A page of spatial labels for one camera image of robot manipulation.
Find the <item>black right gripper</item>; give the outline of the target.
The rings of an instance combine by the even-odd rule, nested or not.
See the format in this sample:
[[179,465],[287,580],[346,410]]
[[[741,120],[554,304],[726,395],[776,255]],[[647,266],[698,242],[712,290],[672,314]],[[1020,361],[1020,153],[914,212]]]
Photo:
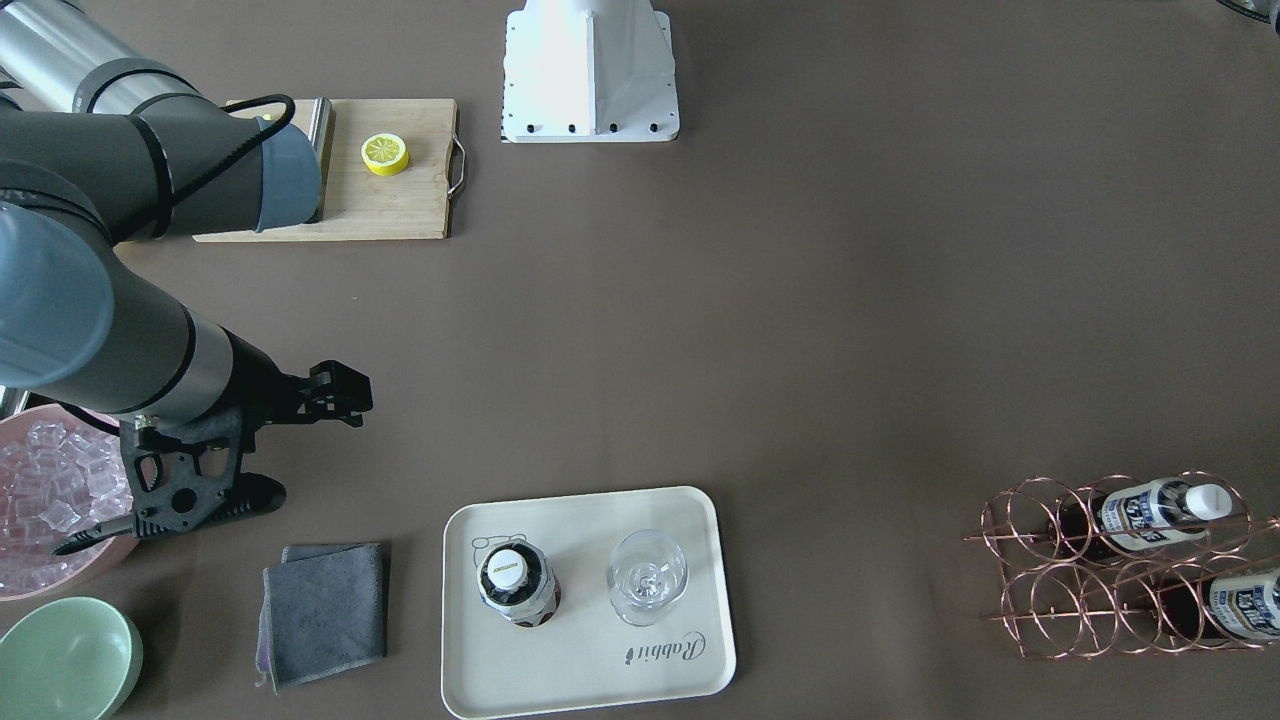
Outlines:
[[372,410],[371,383],[364,373],[325,360],[311,366],[305,378],[288,375],[260,348],[229,331],[224,334],[232,368],[215,413],[238,410],[247,430],[319,421],[364,427],[364,414]]

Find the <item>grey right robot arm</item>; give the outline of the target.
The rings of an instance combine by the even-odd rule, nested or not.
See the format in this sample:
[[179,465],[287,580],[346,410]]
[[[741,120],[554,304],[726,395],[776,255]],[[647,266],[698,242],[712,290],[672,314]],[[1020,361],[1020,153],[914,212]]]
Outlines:
[[360,427],[369,378],[262,351],[134,274],[116,247],[312,219],[323,170],[270,94],[220,105],[72,1],[3,4],[3,383],[161,430],[225,418]]

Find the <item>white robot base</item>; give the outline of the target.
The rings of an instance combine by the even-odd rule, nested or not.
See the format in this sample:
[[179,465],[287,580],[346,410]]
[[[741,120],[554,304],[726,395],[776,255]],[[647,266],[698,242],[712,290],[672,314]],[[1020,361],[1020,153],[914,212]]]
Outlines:
[[649,1],[526,1],[506,17],[503,70],[506,143],[680,135],[672,24]]

